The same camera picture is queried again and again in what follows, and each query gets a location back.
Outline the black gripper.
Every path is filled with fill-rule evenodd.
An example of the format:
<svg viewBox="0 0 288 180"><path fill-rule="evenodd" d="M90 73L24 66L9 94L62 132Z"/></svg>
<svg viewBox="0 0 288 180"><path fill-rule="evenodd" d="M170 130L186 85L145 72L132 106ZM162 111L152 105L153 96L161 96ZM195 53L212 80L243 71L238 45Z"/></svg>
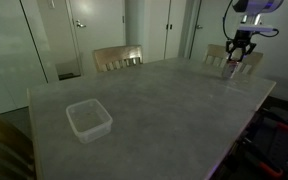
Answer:
<svg viewBox="0 0 288 180"><path fill-rule="evenodd" d="M252 31L237 30L233 40L227 40L225 47L227 52L227 60L232 60L232 54L235 48L242 48L241 59L250 55L256 47L256 43L251 42L253 36Z"/></svg>

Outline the robot arm white silver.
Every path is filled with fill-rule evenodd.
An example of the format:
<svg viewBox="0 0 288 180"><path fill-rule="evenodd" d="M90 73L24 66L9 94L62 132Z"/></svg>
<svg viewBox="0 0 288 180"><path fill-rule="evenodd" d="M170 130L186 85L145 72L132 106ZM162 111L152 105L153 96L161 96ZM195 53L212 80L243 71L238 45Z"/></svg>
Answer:
<svg viewBox="0 0 288 180"><path fill-rule="evenodd" d="M261 23L261 15L274 12L283 2L284 0L231 0L229 6L236 13L241 13L242 19L235 36L226 41L228 61L234 61L233 54L236 50L240 51L237 62L241 62L245 56L251 54L256 47L256 43L251 41L254 35L272 38L279 34L277 28Z"/></svg>

